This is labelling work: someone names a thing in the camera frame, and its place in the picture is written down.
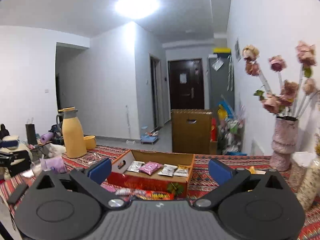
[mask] purple yoga mat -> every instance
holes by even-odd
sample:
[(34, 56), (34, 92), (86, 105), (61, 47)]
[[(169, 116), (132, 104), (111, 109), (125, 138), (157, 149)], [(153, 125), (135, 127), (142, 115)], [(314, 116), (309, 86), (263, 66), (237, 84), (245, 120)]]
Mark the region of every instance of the purple yoga mat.
[(54, 137), (54, 133), (53, 132), (48, 132), (48, 133), (46, 133), (46, 134), (44, 134), (43, 136), (40, 137), (40, 142), (41, 143), (47, 143), (53, 137)]

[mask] red cardboard box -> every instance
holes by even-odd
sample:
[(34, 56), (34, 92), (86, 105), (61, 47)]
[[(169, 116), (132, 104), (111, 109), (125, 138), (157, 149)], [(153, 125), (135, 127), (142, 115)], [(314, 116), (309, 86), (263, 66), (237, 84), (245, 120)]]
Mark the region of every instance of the red cardboard box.
[[(161, 153), (161, 152), (142, 152), (138, 150), (128, 150), (112, 162), (112, 172), (108, 177), (108, 183), (121, 187), (136, 188), (143, 190), (154, 190), (170, 192), (172, 188), (179, 188), (182, 193), (176, 194), (177, 197), (186, 198), (188, 186), (192, 177), (194, 164), (194, 154), (184, 153)], [(143, 172), (127, 171), (133, 161), (156, 162), (170, 165), (191, 166), (188, 177), (163, 176), (158, 175), (162, 168), (155, 171), (151, 176)]]

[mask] tiled floor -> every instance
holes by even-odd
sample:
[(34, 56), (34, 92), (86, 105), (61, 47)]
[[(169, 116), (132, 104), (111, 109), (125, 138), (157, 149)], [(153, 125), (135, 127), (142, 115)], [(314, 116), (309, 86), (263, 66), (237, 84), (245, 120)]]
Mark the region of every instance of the tiled floor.
[[(149, 150), (158, 152), (172, 152), (172, 132), (171, 132), (171, 122), (168, 122), (163, 128), (159, 130), (159, 140), (155, 144), (140, 144), (135, 143), (133, 145), (128, 145), (125, 142), (118, 140), (103, 140), (97, 139), (97, 144), (121, 148), (131, 148), (136, 150)], [(18, 232), (16, 232), (11, 223), (11, 218), (7, 207), (0, 202), (0, 221), (7, 228), (14, 240), (20, 240), (21, 237)]]
[(125, 142), (119, 140), (104, 140), (97, 139), (97, 144), (121, 148), (130, 148), (135, 150), (147, 150), (147, 151), (158, 151), (158, 152), (172, 152), (172, 132), (171, 122), (168, 122), (163, 128), (159, 130), (159, 139), (155, 144), (141, 144), (135, 143), (128, 145)]

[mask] red patterned tablecloth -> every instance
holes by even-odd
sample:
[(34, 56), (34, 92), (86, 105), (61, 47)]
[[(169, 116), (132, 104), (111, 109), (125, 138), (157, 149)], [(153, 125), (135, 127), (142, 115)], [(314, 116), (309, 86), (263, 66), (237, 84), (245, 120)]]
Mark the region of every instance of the red patterned tablecloth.
[[(113, 160), (126, 150), (127, 149), (124, 148), (97, 146), (95, 149), (90, 150), (89, 153), (81, 158), (70, 159), (66, 155), (63, 155), (63, 160), (67, 170), (70, 171), (76, 167), (87, 168), (90, 166), (88, 164), (90, 161), (99, 160), (100, 158), (108, 157)], [(196, 155), (188, 193), (190, 199), (197, 199), (218, 186), (208, 173), (208, 161), (211, 158), (218, 158), (231, 168), (249, 168), (250, 166), (254, 166), (257, 170), (267, 170), (270, 168), (269, 156)], [(281, 174), (287, 180), (289, 178), (290, 171), (281, 172)], [(0, 195), (5, 203), (10, 194), (22, 181), (26, 181), (29, 186), (31, 186), (33, 183), (33, 179), (26, 179), (20, 175), (17, 175), (0, 185)], [(18, 205), (19, 203), (17, 203), (15, 206), (9, 206), (12, 217), (14, 217), (15, 209)], [(299, 236), (299, 240), (318, 239), (320, 239), (320, 198), (316, 198), (312, 209), (307, 212), (305, 225)]]

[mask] flower stem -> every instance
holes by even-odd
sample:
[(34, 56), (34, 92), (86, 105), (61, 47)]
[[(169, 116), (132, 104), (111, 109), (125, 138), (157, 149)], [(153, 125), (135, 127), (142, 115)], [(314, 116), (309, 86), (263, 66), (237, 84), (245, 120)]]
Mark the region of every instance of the flower stem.
[(278, 77), (279, 77), (279, 83), (280, 83), (280, 90), (282, 88), (282, 77), (281, 77), (281, 72), (278, 71)]
[(269, 84), (268, 84), (268, 81), (267, 81), (267, 79), (265, 78), (265, 76), (264, 76), (264, 74), (263, 74), (263, 72), (262, 72), (261, 69), (260, 69), (260, 73), (259, 73), (259, 78), (260, 78), (262, 84), (264, 85), (265, 90), (267, 91), (267, 93), (272, 95), (271, 88), (270, 88), (270, 86), (269, 86)]
[(319, 91), (316, 91), (315, 93), (313, 93), (313, 95), (309, 96), (309, 100), (308, 100), (307, 104), (306, 104), (305, 107), (303, 108), (302, 113), (301, 113), (298, 117), (296, 117), (297, 119), (299, 119), (299, 118), (303, 115), (304, 111), (307, 109), (307, 107), (308, 107), (308, 105), (310, 104), (310, 102), (311, 102), (311, 100), (313, 99), (313, 97), (314, 97), (316, 94), (318, 94), (318, 93), (319, 93)]
[(299, 113), (300, 113), (300, 111), (301, 111), (301, 109), (302, 109), (302, 107), (303, 107), (304, 101), (306, 100), (306, 97), (307, 97), (307, 95), (304, 94), (303, 99), (302, 99), (302, 102), (301, 102), (301, 104), (300, 104), (300, 107), (299, 107), (299, 109), (298, 109), (298, 111), (297, 111), (296, 117), (299, 115)]
[(296, 96), (296, 98), (294, 100), (294, 103), (293, 103), (293, 109), (292, 109), (292, 115), (293, 116), (295, 115), (295, 110), (296, 110), (296, 106), (297, 106), (297, 102), (298, 102), (299, 91), (300, 91), (300, 87), (301, 87), (301, 84), (302, 84), (302, 78), (303, 78), (303, 64), (301, 65), (301, 68), (300, 68), (300, 79), (299, 79), (299, 87), (298, 87), (297, 96)]

